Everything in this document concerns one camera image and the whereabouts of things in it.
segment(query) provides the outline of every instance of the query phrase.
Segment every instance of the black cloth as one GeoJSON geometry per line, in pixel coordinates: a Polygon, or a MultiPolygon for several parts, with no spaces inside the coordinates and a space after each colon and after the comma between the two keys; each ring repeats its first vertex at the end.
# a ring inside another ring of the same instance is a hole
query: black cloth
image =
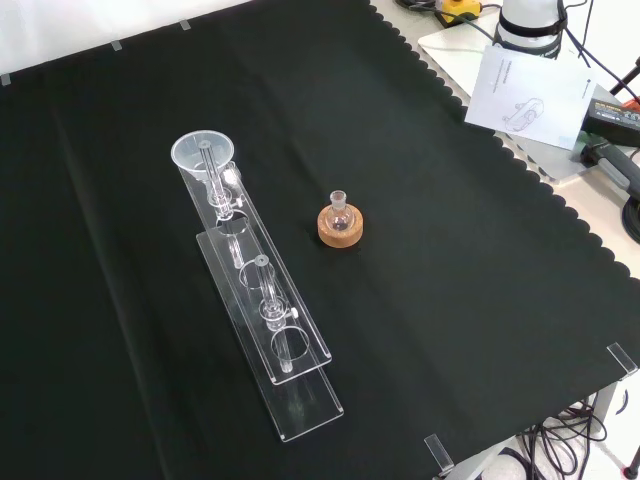
{"type": "Polygon", "coordinates": [[[0,88],[0,477],[163,476],[40,69],[0,88]]]}
{"type": "Polygon", "coordinates": [[[639,282],[491,132],[464,124],[366,1],[258,0],[190,23],[43,73],[61,145],[48,146],[88,206],[171,477],[431,478],[428,435],[460,462],[623,376],[608,345],[640,358],[639,282]],[[291,443],[276,438],[169,158],[197,129],[234,141],[333,354],[345,415],[291,443]],[[365,217],[348,250],[315,227],[338,188],[365,217]]]}

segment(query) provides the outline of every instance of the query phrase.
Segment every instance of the white device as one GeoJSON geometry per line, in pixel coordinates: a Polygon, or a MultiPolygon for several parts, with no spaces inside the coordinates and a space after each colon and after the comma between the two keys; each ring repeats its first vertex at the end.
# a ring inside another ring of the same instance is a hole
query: white device
{"type": "Polygon", "coordinates": [[[510,50],[556,58],[566,24],[562,0],[504,0],[496,43],[510,50]]]}

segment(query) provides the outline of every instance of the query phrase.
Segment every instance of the yellow object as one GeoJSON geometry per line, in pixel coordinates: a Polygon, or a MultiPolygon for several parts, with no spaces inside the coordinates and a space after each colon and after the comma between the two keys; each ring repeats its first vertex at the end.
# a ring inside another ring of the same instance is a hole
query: yellow object
{"type": "MultiPolygon", "coordinates": [[[[467,20],[475,20],[480,15],[482,4],[478,0],[438,0],[436,8],[453,15],[460,15],[467,20]]],[[[459,25],[460,20],[449,15],[436,13],[436,17],[445,27],[459,25]]]]}

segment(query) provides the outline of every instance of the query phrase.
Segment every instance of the acrylic ring holder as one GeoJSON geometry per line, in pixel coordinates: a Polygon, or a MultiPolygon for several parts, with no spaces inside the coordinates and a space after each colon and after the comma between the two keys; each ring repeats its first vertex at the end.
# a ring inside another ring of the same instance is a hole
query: acrylic ring holder
{"type": "Polygon", "coordinates": [[[322,370],[331,353],[242,185],[233,152],[228,137],[201,130],[181,137],[171,158],[205,227],[196,236],[200,249],[287,442],[343,409],[322,370]]]}

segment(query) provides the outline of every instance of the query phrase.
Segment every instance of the paper sheet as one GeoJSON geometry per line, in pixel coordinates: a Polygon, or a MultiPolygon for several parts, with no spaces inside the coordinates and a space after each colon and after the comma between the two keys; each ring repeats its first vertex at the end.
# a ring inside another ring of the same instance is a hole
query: paper sheet
{"type": "Polygon", "coordinates": [[[570,150],[595,85],[580,64],[488,46],[465,120],[570,150]]]}

